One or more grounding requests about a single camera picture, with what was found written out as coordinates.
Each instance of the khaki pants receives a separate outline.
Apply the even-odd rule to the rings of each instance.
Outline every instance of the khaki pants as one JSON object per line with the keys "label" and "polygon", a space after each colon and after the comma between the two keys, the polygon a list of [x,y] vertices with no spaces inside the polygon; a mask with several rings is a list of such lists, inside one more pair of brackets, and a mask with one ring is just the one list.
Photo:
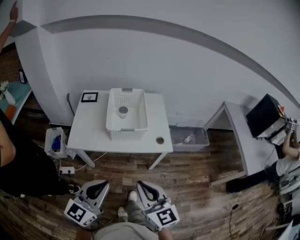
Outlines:
{"label": "khaki pants", "polygon": [[119,223],[130,222],[130,223],[139,224],[139,225],[147,227],[149,230],[154,232],[155,227],[153,227],[148,222],[145,215],[143,215],[143,213],[142,213],[142,209],[140,209],[140,207],[134,201],[129,201],[127,203],[126,212],[128,214],[128,218],[120,217]]}

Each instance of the white desk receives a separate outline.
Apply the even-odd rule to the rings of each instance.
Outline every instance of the white desk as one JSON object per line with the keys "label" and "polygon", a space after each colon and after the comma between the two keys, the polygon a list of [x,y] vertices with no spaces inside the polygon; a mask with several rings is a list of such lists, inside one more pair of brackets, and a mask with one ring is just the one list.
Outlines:
{"label": "white desk", "polygon": [[[251,135],[246,122],[246,115],[250,112],[250,110],[250,108],[245,106],[224,102],[215,115],[205,124],[204,129],[207,130],[220,117],[223,111],[225,111],[232,126],[243,162],[242,172],[211,182],[211,186],[228,182],[232,179],[240,178],[245,175],[252,175],[263,170],[265,161],[274,150],[275,146],[267,140],[257,140]],[[278,160],[278,156],[274,150],[268,160],[268,164],[270,165],[276,160]]]}
{"label": "white desk", "polygon": [[[150,164],[149,170],[153,169],[167,153],[173,152],[162,95],[145,94],[148,112],[148,131],[141,140],[112,141],[105,127],[109,91],[85,90],[83,92],[98,92],[98,99],[95,103],[79,102],[67,145],[68,148],[73,149],[90,167],[95,167],[95,164],[84,152],[85,150],[98,152],[161,153]],[[158,137],[164,139],[163,144],[156,142],[156,138]]]}

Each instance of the plastic storage container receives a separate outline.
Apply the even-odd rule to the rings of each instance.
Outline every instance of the plastic storage container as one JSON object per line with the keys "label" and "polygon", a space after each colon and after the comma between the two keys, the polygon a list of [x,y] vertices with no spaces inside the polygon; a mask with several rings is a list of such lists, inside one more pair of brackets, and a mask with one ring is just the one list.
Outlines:
{"label": "plastic storage container", "polygon": [[[52,143],[53,140],[60,135],[60,151],[54,152],[52,151]],[[52,156],[54,158],[67,158],[66,154],[66,135],[64,130],[61,127],[49,128],[46,131],[46,139],[45,139],[45,152],[47,155]]]}
{"label": "plastic storage container", "polygon": [[207,132],[202,127],[171,127],[170,133],[175,152],[198,152],[210,145]]}
{"label": "plastic storage container", "polygon": [[[119,109],[126,107],[125,118]],[[106,129],[112,141],[138,141],[148,129],[145,93],[142,89],[113,88],[110,90]]]}

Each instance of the power strip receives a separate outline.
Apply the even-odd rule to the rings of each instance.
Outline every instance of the power strip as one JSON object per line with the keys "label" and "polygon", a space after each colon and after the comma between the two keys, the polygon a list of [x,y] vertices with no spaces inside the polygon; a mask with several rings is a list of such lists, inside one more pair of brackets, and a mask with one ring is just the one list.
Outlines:
{"label": "power strip", "polygon": [[75,168],[74,167],[60,167],[60,173],[61,174],[75,174]]}

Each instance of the white laundry basket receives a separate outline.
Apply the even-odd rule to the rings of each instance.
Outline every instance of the white laundry basket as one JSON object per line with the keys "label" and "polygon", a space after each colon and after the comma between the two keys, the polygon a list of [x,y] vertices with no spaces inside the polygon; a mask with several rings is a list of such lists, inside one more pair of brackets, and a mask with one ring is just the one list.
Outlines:
{"label": "white laundry basket", "polygon": [[[60,135],[60,151],[53,152],[52,151],[52,143],[54,138]],[[46,131],[46,139],[45,139],[45,152],[47,155],[52,156],[54,158],[67,158],[66,154],[66,135],[64,130],[61,127],[49,128]]]}
{"label": "white laundry basket", "polygon": [[[120,107],[128,108],[121,118]],[[106,129],[112,141],[137,141],[148,129],[145,93],[142,89],[113,88],[110,90]]]}

